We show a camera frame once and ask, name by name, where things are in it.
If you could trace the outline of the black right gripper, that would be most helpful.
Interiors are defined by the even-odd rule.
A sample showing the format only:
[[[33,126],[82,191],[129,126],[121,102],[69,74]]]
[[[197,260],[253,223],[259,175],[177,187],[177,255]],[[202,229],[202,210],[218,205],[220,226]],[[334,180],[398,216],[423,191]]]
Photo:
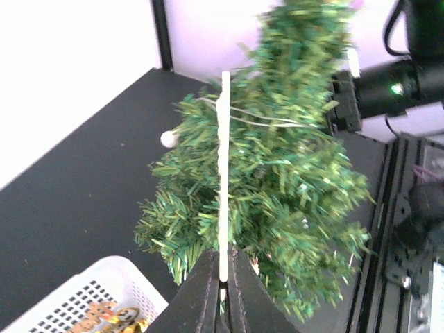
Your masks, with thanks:
[[[359,132],[361,130],[361,115],[355,94],[354,78],[351,73],[347,70],[336,72],[330,83],[330,91],[332,93],[331,102],[338,104],[327,111],[325,115],[329,134],[342,131]]]

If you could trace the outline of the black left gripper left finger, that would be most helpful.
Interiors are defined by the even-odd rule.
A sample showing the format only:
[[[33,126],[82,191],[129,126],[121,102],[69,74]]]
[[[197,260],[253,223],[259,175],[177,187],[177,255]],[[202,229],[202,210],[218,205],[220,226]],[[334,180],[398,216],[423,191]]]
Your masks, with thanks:
[[[219,296],[219,253],[206,250],[177,295],[149,325],[147,332],[221,332]]]

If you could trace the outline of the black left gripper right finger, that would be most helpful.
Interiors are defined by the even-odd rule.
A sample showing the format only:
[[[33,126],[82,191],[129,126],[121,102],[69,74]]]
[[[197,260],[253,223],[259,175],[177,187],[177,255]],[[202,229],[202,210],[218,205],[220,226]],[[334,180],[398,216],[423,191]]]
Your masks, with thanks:
[[[228,249],[226,312],[231,332],[298,332],[275,306],[248,256],[236,248]]]

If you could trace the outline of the white perforated plastic basket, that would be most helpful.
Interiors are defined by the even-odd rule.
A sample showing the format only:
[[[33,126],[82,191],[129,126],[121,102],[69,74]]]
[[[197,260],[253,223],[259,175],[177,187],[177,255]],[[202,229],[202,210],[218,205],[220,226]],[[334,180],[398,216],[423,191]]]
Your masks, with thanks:
[[[67,332],[86,318],[93,302],[115,302],[113,310],[136,307],[137,318],[151,323],[169,305],[129,259],[109,256],[71,277],[3,331]]]

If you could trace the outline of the small green christmas tree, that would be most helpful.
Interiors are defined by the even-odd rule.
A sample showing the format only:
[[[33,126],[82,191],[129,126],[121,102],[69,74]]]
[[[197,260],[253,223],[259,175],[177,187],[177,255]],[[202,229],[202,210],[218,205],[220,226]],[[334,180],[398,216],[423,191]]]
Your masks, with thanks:
[[[263,14],[251,64],[232,77],[228,240],[246,251],[274,303],[305,320],[342,300],[369,234],[349,212],[370,198],[341,141],[325,132],[330,83],[350,44],[349,1],[283,1]],[[135,241],[159,253],[176,284],[217,248],[219,140],[215,94],[178,104],[176,146],[151,166]]]

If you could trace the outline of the white snowflake ornament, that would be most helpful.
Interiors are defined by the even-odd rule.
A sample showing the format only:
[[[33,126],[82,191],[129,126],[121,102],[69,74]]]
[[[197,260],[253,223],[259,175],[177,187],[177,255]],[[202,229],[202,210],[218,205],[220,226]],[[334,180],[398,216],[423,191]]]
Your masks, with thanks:
[[[218,172],[220,176],[219,191],[219,280],[228,281],[228,176],[229,176],[229,145],[230,145],[230,77],[229,71],[221,75],[221,93],[216,101],[218,121]]]

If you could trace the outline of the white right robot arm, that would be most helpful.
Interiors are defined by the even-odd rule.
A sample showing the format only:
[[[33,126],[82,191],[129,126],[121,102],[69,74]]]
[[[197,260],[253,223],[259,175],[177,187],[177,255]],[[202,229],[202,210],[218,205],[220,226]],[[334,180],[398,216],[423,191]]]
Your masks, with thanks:
[[[405,15],[406,52],[389,45],[392,29]],[[386,21],[384,48],[400,60],[360,71],[357,58],[348,54],[350,68],[332,77],[332,102],[325,115],[329,135],[362,129],[363,119],[380,115],[399,117],[407,109],[443,102],[443,2],[397,1]]]

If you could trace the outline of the gold merry christmas sign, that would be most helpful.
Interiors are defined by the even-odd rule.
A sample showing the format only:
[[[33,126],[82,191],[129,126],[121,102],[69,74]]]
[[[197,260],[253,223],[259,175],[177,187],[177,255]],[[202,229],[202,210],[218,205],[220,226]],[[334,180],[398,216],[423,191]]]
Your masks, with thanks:
[[[119,318],[116,312],[112,309],[117,306],[117,302],[93,302],[89,305],[89,311],[86,313],[85,318],[75,324],[67,332],[80,333],[89,332],[93,330],[97,325],[100,325],[102,321],[110,324],[117,324]]]

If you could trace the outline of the gold bell ornament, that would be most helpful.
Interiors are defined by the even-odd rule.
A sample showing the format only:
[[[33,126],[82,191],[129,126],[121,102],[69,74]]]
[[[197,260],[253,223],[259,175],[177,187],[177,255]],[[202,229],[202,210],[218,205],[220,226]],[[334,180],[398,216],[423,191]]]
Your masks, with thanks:
[[[104,332],[115,333],[144,333],[150,326],[146,318],[139,318],[137,307],[127,307],[113,313],[108,319]]]

